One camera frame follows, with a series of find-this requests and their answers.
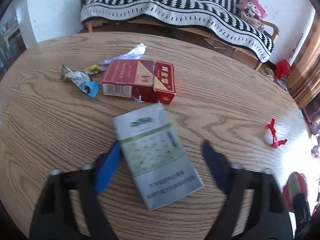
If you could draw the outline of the green white cigarette box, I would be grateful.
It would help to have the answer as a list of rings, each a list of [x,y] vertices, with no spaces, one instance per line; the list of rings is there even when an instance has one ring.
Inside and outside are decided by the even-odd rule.
[[[174,203],[204,187],[161,103],[116,116],[113,125],[149,210]]]

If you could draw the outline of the red green toy ball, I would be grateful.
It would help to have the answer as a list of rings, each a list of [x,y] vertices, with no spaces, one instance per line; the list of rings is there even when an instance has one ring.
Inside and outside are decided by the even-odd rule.
[[[293,212],[293,200],[298,194],[308,198],[308,184],[306,178],[298,172],[292,172],[283,187],[283,198],[289,212]]]

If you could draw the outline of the red cigarette carton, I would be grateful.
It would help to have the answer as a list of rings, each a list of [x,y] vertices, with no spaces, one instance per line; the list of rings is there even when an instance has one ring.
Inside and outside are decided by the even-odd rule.
[[[101,86],[107,96],[168,105],[176,94],[174,65],[155,60],[113,60]]]

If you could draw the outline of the red ribbon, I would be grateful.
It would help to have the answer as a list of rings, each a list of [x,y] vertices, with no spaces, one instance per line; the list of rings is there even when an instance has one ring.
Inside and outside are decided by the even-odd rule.
[[[287,143],[287,139],[279,140],[277,137],[277,132],[274,127],[276,120],[274,118],[271,119],[270,123],[266,125],[266,133],[264,135],[264,139],[267,144],[274,148],[278,148],[281,145],[285,145]]]

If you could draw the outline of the white cabinet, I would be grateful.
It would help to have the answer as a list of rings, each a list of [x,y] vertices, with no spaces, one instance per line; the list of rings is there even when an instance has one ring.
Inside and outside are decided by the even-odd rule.
[[[82,31],[81,9],[81,0],[20,0],[16,16],[25,47]]]

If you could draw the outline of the pink cartoon pillow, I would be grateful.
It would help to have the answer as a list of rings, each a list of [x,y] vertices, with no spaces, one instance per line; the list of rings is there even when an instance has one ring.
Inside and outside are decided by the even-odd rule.
[[[259,4],[258,0],[241,0],[236,4],[240,10],[240,18],[263,32],[265,30],[263,19],[267,16],[264,8]]]

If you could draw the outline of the long white green wrapper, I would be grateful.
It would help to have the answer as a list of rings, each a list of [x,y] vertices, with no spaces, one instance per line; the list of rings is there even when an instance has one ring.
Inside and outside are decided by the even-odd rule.
[[[85,73],[88,76],[92,76],[95,74],[100,74],[102,72],[105,72],[108,69],[108,66],[113,60],[137,60],[140,59],[145,51],[147,46],[143,43],[140,43],[136,45],[133,49],[131,49],[129,52],[123,55],[119,55],[116,57],[112,57],[106,60],[103,60],[99,62],[98,64],[93,64],[90,67],[85,69]]]

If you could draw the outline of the small candy wrapper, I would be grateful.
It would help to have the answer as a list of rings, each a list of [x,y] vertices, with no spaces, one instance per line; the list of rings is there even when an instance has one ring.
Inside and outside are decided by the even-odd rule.
[[[72,81],[82,92],[95,98],[100,89],[100,84],[93,81],[87,74],[78,70],[73,71],[64,64],[61,68],[60,79],[62,81]]]

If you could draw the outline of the red bag on floor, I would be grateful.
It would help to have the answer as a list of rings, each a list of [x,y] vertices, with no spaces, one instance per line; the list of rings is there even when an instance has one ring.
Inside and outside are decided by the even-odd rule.
[[[275,75],[278,80],[286,79],[291,74],[291,66],[286,60],[280,60],[276,65]]]

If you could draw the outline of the brown curtain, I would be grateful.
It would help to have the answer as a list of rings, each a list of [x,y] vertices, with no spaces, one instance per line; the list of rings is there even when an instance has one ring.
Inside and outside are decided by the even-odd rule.
[[[319,93],[319,15],[316,14],[290,76],[285,80],[289,94],[300,109]]]

